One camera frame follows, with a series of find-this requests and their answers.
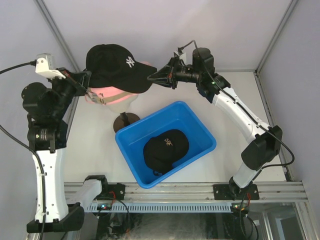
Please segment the dark cap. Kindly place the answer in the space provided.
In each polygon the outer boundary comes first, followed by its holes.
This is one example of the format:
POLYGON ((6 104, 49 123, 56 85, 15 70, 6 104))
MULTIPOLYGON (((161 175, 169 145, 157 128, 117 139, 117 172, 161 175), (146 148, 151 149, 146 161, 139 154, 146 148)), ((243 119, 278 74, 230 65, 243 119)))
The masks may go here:
POLYGON ((148 76, 157 72, 118 44, 93 46, 86 54, 85 69, 91 72, 90 88, 115 87, 133 94, 146 92, 152 85, 148 76))

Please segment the dark round wooden stand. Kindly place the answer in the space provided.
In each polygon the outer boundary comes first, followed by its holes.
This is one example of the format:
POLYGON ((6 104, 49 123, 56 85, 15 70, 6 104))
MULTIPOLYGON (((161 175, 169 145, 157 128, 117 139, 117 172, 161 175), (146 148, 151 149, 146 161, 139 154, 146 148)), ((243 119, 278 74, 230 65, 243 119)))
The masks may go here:
POLYGON ((139 121, 140 118, 134 113, 122 112, 113 122, 113 130, 117 133, 119 130, 139 121))

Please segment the blue plastic bin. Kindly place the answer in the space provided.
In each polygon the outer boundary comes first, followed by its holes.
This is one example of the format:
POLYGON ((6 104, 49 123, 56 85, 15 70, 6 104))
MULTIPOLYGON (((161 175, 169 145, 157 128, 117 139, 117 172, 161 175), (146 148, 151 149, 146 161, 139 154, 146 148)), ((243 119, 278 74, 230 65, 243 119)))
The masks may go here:
POLYGON ((194 111, 183 101, 175 101, 156 109, 141 120, 119 130, 115 135, 117 146, 130 169, 136 183, 151 189, 160 183, 201 183, 206 176, 205 166, 217 141, 194 111), (152 138, 168 130, 182 131, 188 141, 187 154, 173 164, 173 169, 162 176, 155 176, 147 167, 143 149, 152 138))

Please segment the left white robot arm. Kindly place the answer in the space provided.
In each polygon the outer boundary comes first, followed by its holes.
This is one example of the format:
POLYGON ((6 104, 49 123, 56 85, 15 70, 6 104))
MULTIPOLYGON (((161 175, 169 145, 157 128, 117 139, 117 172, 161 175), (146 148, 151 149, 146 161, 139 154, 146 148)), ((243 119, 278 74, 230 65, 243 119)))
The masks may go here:
POLYGON ((65 68, 51 70, 40 82, 26 86, 22 107, 27 111, 29 150, 32 152, 37 180, 37 209, 34 220, 26 225, 28 233, 73 232, 82 228, 85 209, 93 199, 109 196, 107 178, 89 175, 73 198, 67 200, 64 187, 64 152, 68 124, 63 120, 75 97, 86 95, 91 72, 73 73, 65 68))

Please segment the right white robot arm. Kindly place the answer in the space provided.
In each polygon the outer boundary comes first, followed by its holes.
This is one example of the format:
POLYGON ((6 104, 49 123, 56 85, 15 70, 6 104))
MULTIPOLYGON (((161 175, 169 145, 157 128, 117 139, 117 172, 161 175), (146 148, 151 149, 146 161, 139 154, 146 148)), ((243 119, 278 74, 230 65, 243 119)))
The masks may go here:
POLYGON ((214 56, 208 48, 193 50, 192 63, 188 65, 182 55, 179 48, 163 68, 147 79, 171 89, 175 89, 178 82, 194 83, 198 92, 238 127, 248 145, 241 153, 242 164, 230 178, 228 188, 230 195, 240 200, 266 164, 280 153, 283 131, 261 120, 240 100, 231 84, 215 72, 214 56))

